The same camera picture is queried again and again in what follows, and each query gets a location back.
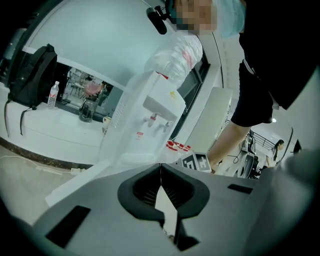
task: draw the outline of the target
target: person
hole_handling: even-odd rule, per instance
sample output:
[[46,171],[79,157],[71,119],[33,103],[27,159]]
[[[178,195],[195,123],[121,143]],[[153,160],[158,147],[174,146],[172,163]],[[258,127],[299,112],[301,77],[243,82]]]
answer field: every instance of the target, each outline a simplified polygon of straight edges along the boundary
[[265,156],[265,163],[262,169],[276,166],[278,151],[283,150],[284,146],[285,142],[282,139],[279,139],[279,141],[274,145],[273,148],[269,150],[268,154]]
[[[184,23],[206,22],[222,38],[239,36],[244,60],[239,65],[239,99],[231,118],[208,152],[213,170],[246,136],[252,126],[272,123],[273,109],[287,110],[317,67],[316,6],[287,1],[175,0]],[[192,29],[207,28],[191,24]],[[304,36],[297,35],[298,30]]]

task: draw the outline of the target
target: person's arm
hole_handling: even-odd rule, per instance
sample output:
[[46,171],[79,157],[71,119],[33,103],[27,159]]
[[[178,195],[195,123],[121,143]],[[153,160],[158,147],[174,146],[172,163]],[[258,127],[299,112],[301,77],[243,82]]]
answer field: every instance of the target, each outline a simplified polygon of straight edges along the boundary
[[268,164],[268,167],[270,167],[271,166],[271,160],[270,160],[269,156],[266,156],[266,162]]
[[218,140],[208,152],[208,159],[211,168],[215,170],[215,165],[224,159],[227,154],[235,148],[241,141],[243,141],[246,134],[251,127],[242,127],[233,122],[223,129]]

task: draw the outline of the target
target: black hair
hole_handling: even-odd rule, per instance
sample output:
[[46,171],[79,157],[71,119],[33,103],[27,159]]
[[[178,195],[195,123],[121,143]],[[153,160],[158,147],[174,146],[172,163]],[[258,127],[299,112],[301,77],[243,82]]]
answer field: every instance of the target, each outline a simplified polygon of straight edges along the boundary
[[282,139],[279,139],[278,142],[272,148],[272,152],[274,154],[273,161],[276,161],[276,159],[278,157],[278,146],[282,145],[283,143],[285,143],[285,142]]

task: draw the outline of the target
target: frosted glass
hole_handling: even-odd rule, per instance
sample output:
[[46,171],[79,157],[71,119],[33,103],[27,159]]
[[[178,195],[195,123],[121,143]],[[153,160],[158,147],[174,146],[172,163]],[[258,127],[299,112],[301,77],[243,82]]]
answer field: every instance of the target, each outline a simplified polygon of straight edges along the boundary
[[146,15],[148,7],[141,0],[70,0],[27,46],[49,43],[58,56],[126,86],[172,34],[157,32]]

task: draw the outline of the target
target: plastic bottle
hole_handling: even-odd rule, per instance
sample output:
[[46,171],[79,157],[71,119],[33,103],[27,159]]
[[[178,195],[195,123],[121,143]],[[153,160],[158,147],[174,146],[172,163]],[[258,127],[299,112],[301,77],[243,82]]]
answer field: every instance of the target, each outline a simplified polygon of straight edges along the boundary
[[48,109],[49,110],[53,110],[55,108],[58,92],[59,92],[59,82],[55,81],[54,86],[52,86],[52,88],[50,90],[50,95],[49,95],[49,99],[48,99]]
[[154,70],[164,75],[178,89],[202,56],[203,48],[199,38],[178,31],[148,59],[144,71]]

